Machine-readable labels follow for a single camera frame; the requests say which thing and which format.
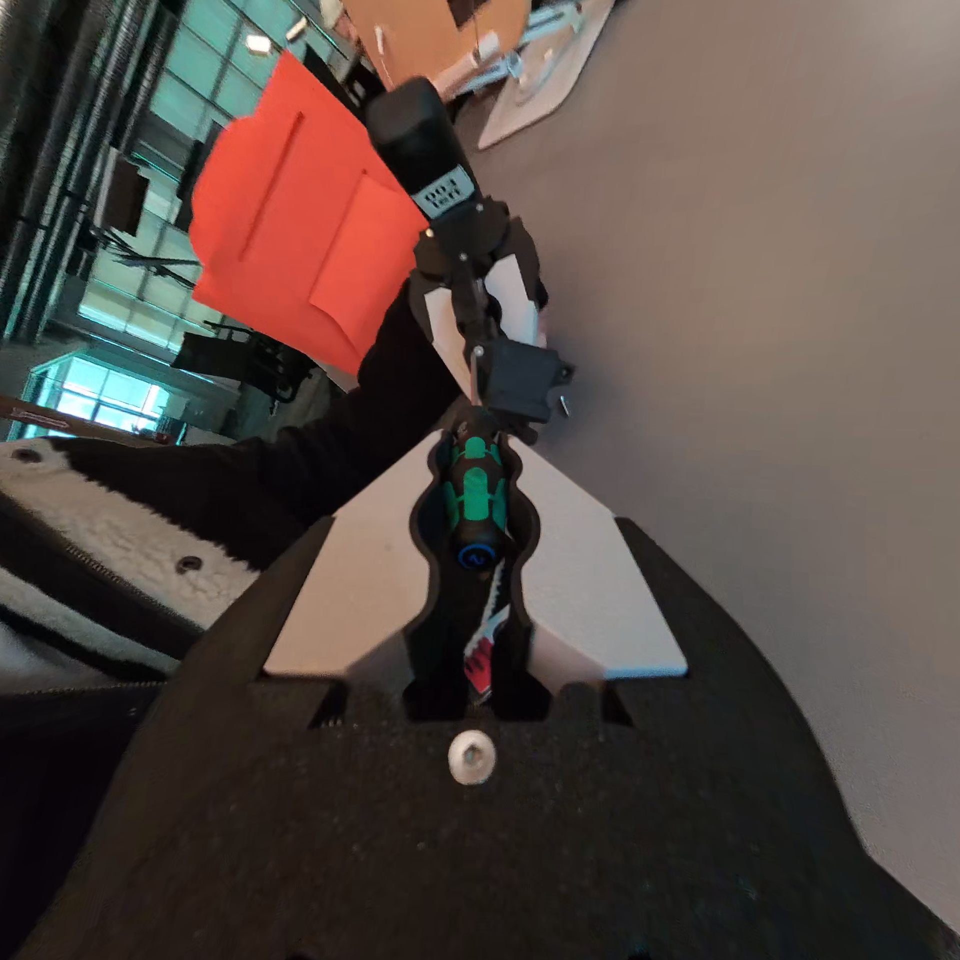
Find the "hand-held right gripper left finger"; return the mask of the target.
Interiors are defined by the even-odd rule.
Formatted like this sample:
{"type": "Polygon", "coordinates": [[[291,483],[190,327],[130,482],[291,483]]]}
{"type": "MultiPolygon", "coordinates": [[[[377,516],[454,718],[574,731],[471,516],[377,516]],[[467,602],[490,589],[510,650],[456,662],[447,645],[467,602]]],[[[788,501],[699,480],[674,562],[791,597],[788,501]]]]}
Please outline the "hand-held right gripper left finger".
{"type": "Polygon", "coordinates": [[[412,678],[404,629],[425,608],[429,563],[411,517],[433,479],[426,435],[333,515],[263,671],[270,678],[412,678]]]}

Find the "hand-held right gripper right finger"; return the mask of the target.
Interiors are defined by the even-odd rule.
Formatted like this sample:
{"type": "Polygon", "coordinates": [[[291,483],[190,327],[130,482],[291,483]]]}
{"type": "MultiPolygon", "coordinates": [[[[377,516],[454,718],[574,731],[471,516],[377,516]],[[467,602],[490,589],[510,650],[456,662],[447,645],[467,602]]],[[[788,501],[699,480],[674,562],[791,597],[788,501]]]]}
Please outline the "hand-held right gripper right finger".
{"type": "Polygon", "coordinates": [[[511,438],[518,492],[536,538],[518,566],[536,679],[644,679],[688,674],[613,512],[541,454],[511,438]]]}

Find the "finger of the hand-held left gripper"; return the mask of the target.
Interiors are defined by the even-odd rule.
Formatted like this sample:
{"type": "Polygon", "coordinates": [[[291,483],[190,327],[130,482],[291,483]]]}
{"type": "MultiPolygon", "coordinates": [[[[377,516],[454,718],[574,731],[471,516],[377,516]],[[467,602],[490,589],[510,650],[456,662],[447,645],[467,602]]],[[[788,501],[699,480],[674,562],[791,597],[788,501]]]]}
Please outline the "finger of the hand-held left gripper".
{"type": "Polygon", "coordinates": [[[424,296],[428,332],[434,351],[468,400],[475,400],[472,361],[465,350],[467,342],[457,326],[452,294],[438,287],[424,296]]]}
{"type": "Polygon", "coordinates": [[[484,277],[486,294],[500,308],[499,329],[510,340],[535,347],[546,346],[541,308],[524,284],[521,264],[515,254],[495,261],[484,277]]]}

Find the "black plastic bracket part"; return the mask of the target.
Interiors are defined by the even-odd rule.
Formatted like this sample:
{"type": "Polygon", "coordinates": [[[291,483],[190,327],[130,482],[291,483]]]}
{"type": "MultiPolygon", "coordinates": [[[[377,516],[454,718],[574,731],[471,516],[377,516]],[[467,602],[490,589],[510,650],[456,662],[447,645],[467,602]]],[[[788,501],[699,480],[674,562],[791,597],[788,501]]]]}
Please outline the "black plastic bracket part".
{"type": "Polygon", "coordinates": [[[536,425],[549,422],[552,397],[570,383],[574,366],[554,349],[504,334],[491,300],[483,295],[455,294],[452,306],[463,339],[470,400],[454,434],[460,439],[515,438],[534,446],[539,437],[536,425]]]}

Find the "green black handle screwdriver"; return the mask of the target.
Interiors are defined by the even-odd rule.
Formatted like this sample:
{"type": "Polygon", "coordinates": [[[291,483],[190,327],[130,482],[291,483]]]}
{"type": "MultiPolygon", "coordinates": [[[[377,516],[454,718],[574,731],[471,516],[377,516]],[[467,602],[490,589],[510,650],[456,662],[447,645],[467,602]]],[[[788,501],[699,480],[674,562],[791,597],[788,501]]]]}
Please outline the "green black handle screwdriver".
{"type": "Polygon", "coordinates": [[[490,342],[470,350],[471,403],[451,422],[441,473],[450,549],[458,565],[474,573],[499,564],[508,540],[506,436],[481,395],[482,362],[490,358],[490,342]]]}

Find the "person's left forearm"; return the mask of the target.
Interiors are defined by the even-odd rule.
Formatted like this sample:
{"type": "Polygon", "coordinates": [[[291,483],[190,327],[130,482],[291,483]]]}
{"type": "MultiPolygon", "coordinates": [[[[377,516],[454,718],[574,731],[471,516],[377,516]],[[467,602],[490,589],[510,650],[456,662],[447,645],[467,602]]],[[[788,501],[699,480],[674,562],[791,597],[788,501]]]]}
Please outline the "person's left forearm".
{"type": "Polygon", "coordinates": [[[235,446],[255,485],[309,526],[384,474],[432,432],[462,390],[418,323],[405,281],[359,366],[356,387],[306,425],[235,446]]]}

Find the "white jointed lamp arm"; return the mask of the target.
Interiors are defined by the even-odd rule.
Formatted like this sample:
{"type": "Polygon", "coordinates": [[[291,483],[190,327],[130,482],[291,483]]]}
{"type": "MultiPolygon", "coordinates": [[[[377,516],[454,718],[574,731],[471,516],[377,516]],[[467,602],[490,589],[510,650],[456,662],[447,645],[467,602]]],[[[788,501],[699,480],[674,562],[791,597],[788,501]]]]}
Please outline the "white jointed lamp arm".
{"type": "Polygon", "coordinates": [[[445,101],[511,80],[514,100],[522,106],[546,86],[579,39],[586,24],[586,2],[546,2],[531,10],[519,42],[510,50],[490,31],[473,49],[434,80],[445,101]]]}

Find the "white desk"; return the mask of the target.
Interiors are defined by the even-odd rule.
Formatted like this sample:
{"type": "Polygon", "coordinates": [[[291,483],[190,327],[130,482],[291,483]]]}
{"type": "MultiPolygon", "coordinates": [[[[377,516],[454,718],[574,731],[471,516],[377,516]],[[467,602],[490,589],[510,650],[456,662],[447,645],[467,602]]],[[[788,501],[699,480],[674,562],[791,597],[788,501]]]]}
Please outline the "white desk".
{"type": "Polygon", "coordinates": [[[538,447],[733,616],[958,930],[958,2],[620,2],[476,153],[539,252],[538,447]]]}

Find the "person's red white shoe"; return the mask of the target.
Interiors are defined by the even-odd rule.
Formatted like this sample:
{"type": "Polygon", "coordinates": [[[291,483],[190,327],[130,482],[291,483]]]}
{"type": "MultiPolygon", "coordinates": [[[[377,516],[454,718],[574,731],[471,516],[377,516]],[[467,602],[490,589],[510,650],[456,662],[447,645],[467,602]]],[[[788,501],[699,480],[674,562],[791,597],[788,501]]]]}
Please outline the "person's red white shoe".
{"type": "Polygon", "coordinates": [[[462,672],[471,707],[485,705],[493,693],[493,654],[511,614],[510,573],[510,561],[500,560],[490,575],[478,625],[463,648],[462,672]]]}

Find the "white round base plate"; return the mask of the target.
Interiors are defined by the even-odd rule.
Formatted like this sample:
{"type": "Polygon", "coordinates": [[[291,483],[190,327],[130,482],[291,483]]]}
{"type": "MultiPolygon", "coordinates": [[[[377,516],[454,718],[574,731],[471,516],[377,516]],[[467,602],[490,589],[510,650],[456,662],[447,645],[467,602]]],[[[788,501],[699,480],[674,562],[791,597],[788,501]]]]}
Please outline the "white round base plate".
{"type": "Polygon", "coordinates": [[[479,151],[558,111],[579,81],[615,6],[615,1],[554,2],[531,12],[479,135],[479,151]]]}

